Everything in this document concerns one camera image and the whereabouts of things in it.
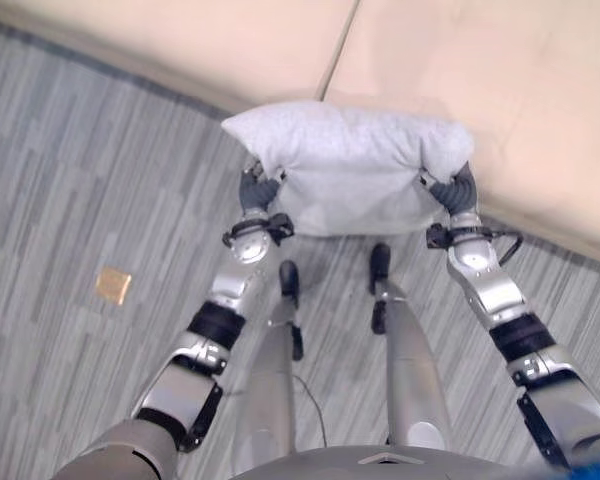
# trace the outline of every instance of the couch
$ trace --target couch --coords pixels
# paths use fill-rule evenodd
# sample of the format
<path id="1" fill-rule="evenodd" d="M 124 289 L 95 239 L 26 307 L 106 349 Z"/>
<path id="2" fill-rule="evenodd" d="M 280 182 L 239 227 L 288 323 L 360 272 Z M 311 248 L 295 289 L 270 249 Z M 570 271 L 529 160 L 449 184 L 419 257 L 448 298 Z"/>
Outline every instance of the couch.
<path id="1" fill-rule="evenodd" d="M 600 261 L 600 0 L 0 0 L 0 21 L 228 112 L 461 121 L 482 211 Z"/>

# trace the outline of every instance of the black rubber grip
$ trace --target black rubber grip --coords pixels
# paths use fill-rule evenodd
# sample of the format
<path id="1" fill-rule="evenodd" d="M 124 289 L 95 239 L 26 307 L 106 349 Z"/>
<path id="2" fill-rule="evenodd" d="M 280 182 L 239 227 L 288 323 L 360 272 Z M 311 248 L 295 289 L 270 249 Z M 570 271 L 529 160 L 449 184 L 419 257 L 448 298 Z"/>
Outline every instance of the black rubber grip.
<path id="1" fill-rule="evenodd" d="M 205 302 L 191 320 L 187 330 L 231 350 L 245 323 L 244 317 L 233 310 L 212 302 Z"/>
<path id="2" fill-rule="evenodd" d="M 498 325 L 489 335 L 507 362 L 556 344 L 547 327 L 533 313 Z"/>
<path id="3" fill-rule="evenodd" d="M 156 425 L 161 426 L 171 438 L 173 438 L 174 443 L 176 444 L 176 449 L 180 448 L 180 444 L 184 439 L 187 431 L 184 426 L 171 415 L 167 415 L 166 413 L 161 412 L 160 410 L 154 410 L 153 408 L 143 408 L 138 412 L 138 416 L 136 417 L 138 420 L 146 420 L 147 422 L 155 423 Z"/>

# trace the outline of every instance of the gray carpet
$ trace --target gray carpet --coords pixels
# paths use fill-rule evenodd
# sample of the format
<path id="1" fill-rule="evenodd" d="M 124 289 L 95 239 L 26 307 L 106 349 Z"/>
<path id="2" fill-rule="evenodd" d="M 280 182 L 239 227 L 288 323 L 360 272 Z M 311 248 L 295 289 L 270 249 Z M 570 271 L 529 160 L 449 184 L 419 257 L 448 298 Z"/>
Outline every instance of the gray carpet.
<path id="1" fill-rule="evenodd" d="M 0 26 L 0 480 L 48 478 L 123 418 L 164 349 L 200 306 L 238 218 L 244 151 L 223 113 Z M 377 239 L 294 238 L 306 357 L 331 445 L 387 434 L 384 340 L 369 330 L 367 255 Z M 504 362 L 423 233 L 389 239 L 394 277 L 439 360 L 457 450 L 536 458 Z M 99 270 L 133 275 L 122 307 L 95 294 Z M 556 339 L 600 389 L 600 264 L 530 239 L 508 266 Z M 275 288 L 262 307 L 275 300 Z M 263 321 L 252 318 L 220 383 L 222 403 L 183 479 L 225 479 Z M 316 412 L 298 387 L 300 449 Z"/>

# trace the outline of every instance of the cushion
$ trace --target cushion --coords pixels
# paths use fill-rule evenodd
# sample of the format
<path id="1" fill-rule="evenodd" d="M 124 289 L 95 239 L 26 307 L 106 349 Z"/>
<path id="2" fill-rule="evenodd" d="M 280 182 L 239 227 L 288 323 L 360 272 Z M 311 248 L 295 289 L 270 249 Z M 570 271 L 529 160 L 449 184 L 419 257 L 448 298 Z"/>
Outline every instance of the cushion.
<path id="1" fill-rule="evenodd" d="M 269 177 L 284 170 L 280 208 L 307 235 L 398 234 L 442 211 L 421 185 L 467 163 L 473 140 L 458 123 L 317 101 L 266 105 L 229 118 Z"/>

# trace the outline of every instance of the white pillow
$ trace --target white pillow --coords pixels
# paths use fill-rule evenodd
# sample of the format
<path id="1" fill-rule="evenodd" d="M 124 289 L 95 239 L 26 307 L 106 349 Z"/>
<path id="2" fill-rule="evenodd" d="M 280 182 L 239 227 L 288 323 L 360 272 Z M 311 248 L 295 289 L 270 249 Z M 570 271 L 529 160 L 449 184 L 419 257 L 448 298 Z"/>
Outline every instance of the white pillow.
<path id="1" fill-rule="evenodd" d="M 296 232 L 400 234 L 424 228 L 442 208 L 419 183 L 426 168 L 448 182 L 473 153 L 460 124 L 404 113 L 303 100 L 265 105 L 222 122 L 258 158 Z"/>

